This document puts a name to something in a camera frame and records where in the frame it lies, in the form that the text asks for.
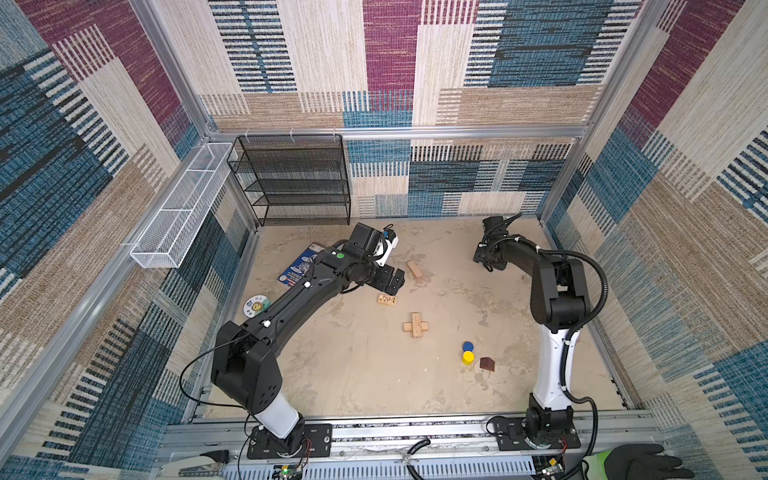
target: black robot arm segment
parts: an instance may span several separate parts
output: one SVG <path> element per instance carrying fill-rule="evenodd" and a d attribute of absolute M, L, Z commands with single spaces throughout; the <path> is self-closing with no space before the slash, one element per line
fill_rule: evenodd
<path fill-rule="evenodd" d="M 382 232 L 358 223 L 348 240 L 318 253 L 302 279 L 267 310 L 242 326 L 224 324 L 216 338 L 222 348 L 214 352 L 214 385 L 248 412 L 261 413 L 283 384 L 277 356 L 317 309 L 352 282 L 397 294 L 405 273 L 384 264 L 396 244 L 394 230 Z"/>
<path fill-rule="evenodd" d="M 510 235 L 508 222 L 503 217 L 483 220 L 483 241 L 473 260 L 488 271 L 503 270 L 507 263 L 516 265 L 531 276 L 531 314 L 536 322 L 553 333 L 571 328 L 591 308 L 584 265 L 580 260 L 539 253 L 536 243 Z"/>

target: yellow cylinder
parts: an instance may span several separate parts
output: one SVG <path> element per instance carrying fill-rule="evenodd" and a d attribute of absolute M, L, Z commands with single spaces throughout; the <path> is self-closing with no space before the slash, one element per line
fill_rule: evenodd
<path fill-rule="evenodd" d="M 464 352 L 462 355 L 462 363 L 464 365 L 471 365 L 475 361 L 475 354 L 472 352 Z"/>

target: wooden cross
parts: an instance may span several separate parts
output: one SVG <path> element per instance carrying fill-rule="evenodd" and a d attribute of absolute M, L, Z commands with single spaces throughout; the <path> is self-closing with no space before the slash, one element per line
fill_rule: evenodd
<path fill-rule="evenodd" d="M 419 338 L 422 332 L 429 331 L 429 323 L 422 321 L 421 313 L 411 313 L 411 321 L 402 324 L 403 332 L 411 332 L 413 338 Z"/>

